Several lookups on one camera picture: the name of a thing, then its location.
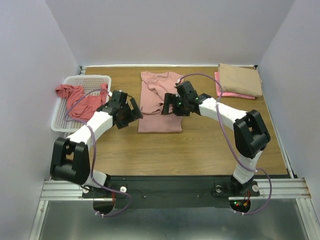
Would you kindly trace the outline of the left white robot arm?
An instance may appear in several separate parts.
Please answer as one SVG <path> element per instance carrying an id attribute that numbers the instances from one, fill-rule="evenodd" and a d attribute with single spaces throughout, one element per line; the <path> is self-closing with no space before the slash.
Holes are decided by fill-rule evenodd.
<path id="1" fill-rule="evenodd" d="M 136 100 L 122 91 L 114 91 L 110 100 L 97 108 L 90 120 L 66 138 L 59 137 L 53 145 L 50 175 L 80 186 L 94 187 L 95 193 L 106 197 L 111 193 L 108 175 L 94 170 L 89 150 L 97 150 L 96 140 L 116 126 L 128 127 L 143 115 Z"/>

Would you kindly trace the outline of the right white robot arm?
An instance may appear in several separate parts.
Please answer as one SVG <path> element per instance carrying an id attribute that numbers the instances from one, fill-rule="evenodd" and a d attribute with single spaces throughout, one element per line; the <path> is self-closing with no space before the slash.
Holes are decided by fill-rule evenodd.
<path id="1" fill-rule="evenodd" d="M 257 162 L 270 142 L 271 137 L 261 114 L 257 110 L 244 111 L 220 103 L 208 94 L 198 94 L 189 81 L 175 86 L 176 93 L 166 93 L 162 115 L 174 114 L 180 117 L 196 113 L 216 120 L 223 130 L 233 130 L 235 147 L 230 147 L 237 162 L 231 176 L 230 189 L 235 195 L 248 190 Z"/>

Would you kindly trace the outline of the dusty pink graphic t-shirt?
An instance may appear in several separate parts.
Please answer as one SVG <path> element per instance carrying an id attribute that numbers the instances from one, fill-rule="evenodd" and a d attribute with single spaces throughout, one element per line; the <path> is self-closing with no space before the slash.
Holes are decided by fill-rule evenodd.
<path id="1" fill-rule="evenodd" d="M 141 77 L 140 111 L 143 118 L 139 120 L 137 132 L 146 133 L 180 133 L 182 117 L 174 114 L 162 115 L 165 94 L 175 94 L 177 80 L 182 75 L 175 72 L 153 73 L 143 71 Z"/>

